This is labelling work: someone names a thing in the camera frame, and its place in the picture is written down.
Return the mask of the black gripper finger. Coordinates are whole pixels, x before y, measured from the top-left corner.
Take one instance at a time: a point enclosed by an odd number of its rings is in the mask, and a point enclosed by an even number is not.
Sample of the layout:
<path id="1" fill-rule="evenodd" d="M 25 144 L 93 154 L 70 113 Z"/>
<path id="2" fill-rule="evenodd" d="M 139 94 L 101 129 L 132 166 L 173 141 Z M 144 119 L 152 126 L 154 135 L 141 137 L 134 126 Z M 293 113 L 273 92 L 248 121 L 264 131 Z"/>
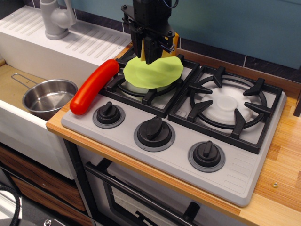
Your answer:
<path id="1" fill-rule="evenodd" d="M 162 48 L 157 40 L 146 36 L 144 38 L 144 56 L 146 64 L 151 64 L 162 56 Z"/>
<path id="2" fill-rule="evenodd" d="M 130 35 L 135 54 L 138 58 L 140 58 L 142 54 L 143 29 L 140 27 L 136 28 L 134 26 L 130 26 Z"/>

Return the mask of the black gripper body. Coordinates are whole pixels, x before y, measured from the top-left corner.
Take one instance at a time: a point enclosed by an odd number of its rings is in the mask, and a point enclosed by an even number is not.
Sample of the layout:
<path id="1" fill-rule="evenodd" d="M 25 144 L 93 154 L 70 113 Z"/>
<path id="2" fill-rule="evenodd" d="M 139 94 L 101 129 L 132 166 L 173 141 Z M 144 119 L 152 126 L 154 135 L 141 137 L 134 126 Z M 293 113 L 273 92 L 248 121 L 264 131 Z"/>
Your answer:
<path id="1" fill-rule="evenodd" d="M 169 25 L 168 20 L 176 3 L 171 0 L 134 0 L 133 5 L 123 5 L 123 22 L 136 28 L 143 29 L 143 39 L 146 36 L 155 40 L 168 37 L 168 45 L 175 36 L 175 31 Z"/>

